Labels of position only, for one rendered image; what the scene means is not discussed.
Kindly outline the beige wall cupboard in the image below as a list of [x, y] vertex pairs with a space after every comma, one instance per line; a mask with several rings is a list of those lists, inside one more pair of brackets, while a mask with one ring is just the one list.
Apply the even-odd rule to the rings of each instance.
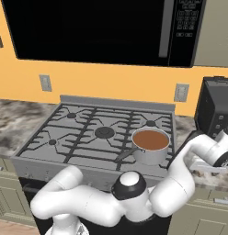
[[228, 67], [228, 0], [207, 0], [194, 64]]

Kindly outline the grey wall socket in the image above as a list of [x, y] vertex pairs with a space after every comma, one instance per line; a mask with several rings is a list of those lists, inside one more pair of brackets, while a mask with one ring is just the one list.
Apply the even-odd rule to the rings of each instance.
[[51, 92], [51, 80], [48, 74], [40, 74], [41, 89], [46, 92]]
[[176, 84], [175, 102], [186, 102], [188, 98], [189, 84]]

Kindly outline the black microwave oven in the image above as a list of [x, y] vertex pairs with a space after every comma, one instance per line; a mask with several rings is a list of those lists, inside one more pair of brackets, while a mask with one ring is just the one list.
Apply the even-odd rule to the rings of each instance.
[[1, 0], [20, 60], [192, 67], [206, 0], [174, 0], [160, 58], [164, 1]]

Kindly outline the grey gas hob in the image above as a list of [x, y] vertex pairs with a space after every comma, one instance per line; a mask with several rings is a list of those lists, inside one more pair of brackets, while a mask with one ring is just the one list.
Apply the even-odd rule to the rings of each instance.
[[[170, 137], [166, 160], [143, 165], [131, 156], [115, 159], [131, 148], [131, 134], [156, 127]], [[40, 126], [11, 157], [25, 190], [44, 186], [68, 165], [78, 167], [84, 183], [108, 191], [120, 174], [137, 171], [148, 186], [167, 174], [176, 149], [175, 107], [169, 104], [63, 95]]]

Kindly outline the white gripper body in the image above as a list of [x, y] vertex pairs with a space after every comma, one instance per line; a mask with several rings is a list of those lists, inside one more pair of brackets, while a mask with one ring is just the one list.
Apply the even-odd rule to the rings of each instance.
[[197, 155], [193, 155], [188, 162], [188, 168], [191, 171], [207, 172], [207, 173], [228, 173], [228, 165], [223, 167], [213, 167], [204, 162]]

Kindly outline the steel saucepan with hot chocolate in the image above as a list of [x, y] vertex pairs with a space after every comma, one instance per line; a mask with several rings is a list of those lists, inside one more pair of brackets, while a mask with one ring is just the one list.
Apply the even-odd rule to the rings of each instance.
[[121, 153], [115, 162], [121, 162], [132, 155], [134, 160], [145, 165], [158, 165], [167, 156], [170, 137], [158, 128], [136, 129], [131, 135], [131, 149]]

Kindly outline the beige cupboard door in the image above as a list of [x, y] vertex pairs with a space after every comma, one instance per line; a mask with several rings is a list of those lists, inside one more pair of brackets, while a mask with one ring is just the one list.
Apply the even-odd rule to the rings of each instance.
[[228, 235], [228, 211], [184, 207], [172, 216], [168, 235]]
[[18, 180], [0, 177], [0, 219], [36, 226]]

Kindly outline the beige drawer front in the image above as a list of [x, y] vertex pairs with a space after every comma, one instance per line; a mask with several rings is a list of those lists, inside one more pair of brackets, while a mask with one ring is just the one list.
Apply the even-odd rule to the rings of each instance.
[[0, 158], [0, 166], [4, 167], [3, 171], [5, 172], [14, 173], [16, 171], [13, 163], [9, 159]]
[[215, 187], [215, 188], [197, 187], [195, 189], [194, 195], [188, 201], [188, 205], [228, 211], [228, 205], [214, 203], [213, 198], [228, 199], [228, 189], [220, 187]]

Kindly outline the black toaster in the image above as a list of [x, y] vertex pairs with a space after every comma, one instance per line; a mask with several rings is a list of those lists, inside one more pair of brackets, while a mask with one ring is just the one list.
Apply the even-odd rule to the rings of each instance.
[[194, 120], [196, 128], [213, 139], [228, 127], [228, 78], [203, 78]]

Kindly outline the black oven door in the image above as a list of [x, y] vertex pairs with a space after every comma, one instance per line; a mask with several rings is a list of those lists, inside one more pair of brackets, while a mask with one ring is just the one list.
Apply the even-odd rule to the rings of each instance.
[[[30, 180], [23, 177], [19, 177], [19, 182], [28, 204], [30, 204], [39, 190], [46, 185], [46, 182]], [[45, 235], [52, 225], [52, 218], [42, 220], [36, 218], [34, 215], [33, 218], [35, 219], [40, 235]], [[172, 216], [160, 218], [157, 215], [152, 215], [145, 221], [134, 223], [122, 217], [119, 224], [111, 228], [96, 225], [83, 218], [80, 218], [80, 221], [88, 229], [89, 235], [167, 235], [171, 218]]]

